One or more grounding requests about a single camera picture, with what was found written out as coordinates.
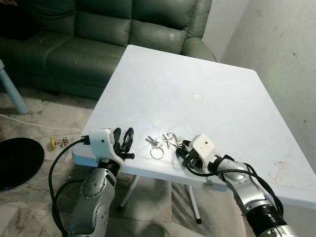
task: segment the sofa armrest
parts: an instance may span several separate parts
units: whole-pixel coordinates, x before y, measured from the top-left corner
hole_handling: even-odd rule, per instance
[[[187,38],[182,46],[182,55],[217,62],[214,54],[200,38]]]

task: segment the cable connector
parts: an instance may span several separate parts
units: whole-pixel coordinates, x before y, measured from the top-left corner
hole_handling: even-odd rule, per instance
[[[90,138],[89,135],[81,136],[81,141],[84,145],[90,145]]]

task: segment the black wire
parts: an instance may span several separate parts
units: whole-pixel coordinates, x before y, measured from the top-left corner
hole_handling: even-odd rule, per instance
[[[63,191],[63,189],[64,189],[65,187],[67,187],[69,184],[72,184],[72,183],[82,183],[83,181],[84,181],[84,179],[75,179],[75,180],[70,180],[70,181],[64,183],[64,184],[59,188],[59,190],[58,190],[57,193],[56,193],[56,196],[55,196],[55,203],[56,203],[56,205],[57,205],[57,201],[58,201],[59,195],[61,194],[61,192]],[[56,223],[56,220],[58,219],[58,215],[60,215],[60,214],[59,214],[59,212],[58,212],[55,208],[52,209],[52,215],[53,215],[53,219],[54,219],[54,221],[55,221],[55,223]]]
[[[57,206],[57,202],[56,202],[56,198],[55,198],[55,194],[54,194],[54,189],[53,189],[53,184],[52,184],[52,174],[53,174],[53,170],[54,167],[56,165],[56,163],[58,162],[58,160],[60,159],[60,157],[72,146],[74,146],[77,143],[80,142],[84,142],[84,139],[80,139],[78,141],[75,141],[74,143],[68,145],[64,150],[62,150],[62,152],[57,156],[57,158],[54,160],[53,164],[50,167],[49,170],[49,174],[48,174],[48,186],[49,186],[49,192],[50,192],[50,197],[52,200],[52,214],[53,214],[53,219],[54,222],[56,224],[56,226],[58,227],[58,229],[61,231],[62,235],[64,237],[67,236],[67,231],[64,229],[63,223],[61,221],[60,215],[59,215],[59,210],[58,210],[58,206]]]
[[[198,173],[198,172],[195,172],[194,170],[192,170],[190,168],[190,166],[189,166],[188,159],[185,159],[185,165],[186,165],[186,168],[192,174],[194,174],[196,176],[201,176],[201,177],[210,177],[210,176],[216,176],[216,175],[224,174],[224,173],[236,173],[236,172],[237,173],[248,174],[250,176],[255,177],[259,181],[259,183],[262,185],[262,187],[272,196],[273,200],[275,201],[277,211],[279,212],[279,214],[281,216],[283,216],[283,205],[282,205],[282,202],[274,194],[274,192],[273,192],[272,188],[269,186],[269,184],[264,179],[262,179],[260,176],[258,176],[257,173],[255,172],[255,170],[249,164],[248,164],[249,168],[251,169],[251,171],[253,171],[253,173],[251,173],[249,171],[245,171],[245,170],[239,170],[239,169],[225,169],[225,170],[219,170],[219,171],[215,171],[215,172],[212,172],[212,173],[204,174],[204,173]]]

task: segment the scratch on table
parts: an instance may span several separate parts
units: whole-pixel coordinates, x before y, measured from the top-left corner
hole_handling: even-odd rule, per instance
[[[275,178],[273,179],[274,184],[276,184],[278,181],[280,181],[282,176],[286,174],[288,163],[282,161],[282,162],[275,163],[275,165],[280,165],[280,168],[279,168]]]
[[[304,190],[304,189],[302,189],[302,188],[293,187],[293,186],[284,185],[284,184],[282,184],[282,186],[287,187],[287,188],[289,188],[289,189],[293,189],[293,190]]]

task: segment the marble floor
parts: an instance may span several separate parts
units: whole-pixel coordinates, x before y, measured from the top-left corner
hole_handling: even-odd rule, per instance
[[[57,128],[82,129],[96,100],[60,94],[57,96],[33,88],[19,88],[30,112],[17,114],[10,98],[0,86],[0,114],[25,122]],[[49,138],[67,137],[70,142],[79,138],[76,130],[52,130],[21,124],[0,117],[0,141],[27,137],[44,148],[45,160],[36,175],[14,189],[0,191],[0,237],[60,237],[51,215],[48,172],[53,160],[61,152],[51,149]],[[72,163],[66,153],[56,165],[53,184],[60,187],[70,179],[84,178],[90,168]],[[187,187],[141,177],[122,212],[116,206],[122,200],[131,175],[120,174],[116,196],[110,208],[107,237],[245,237],[241,212],[231,194],[194,188],[202,218],[197,225]],[[59,198],[59,209],[65,228],[78,198],[79,184],[67,187]]]

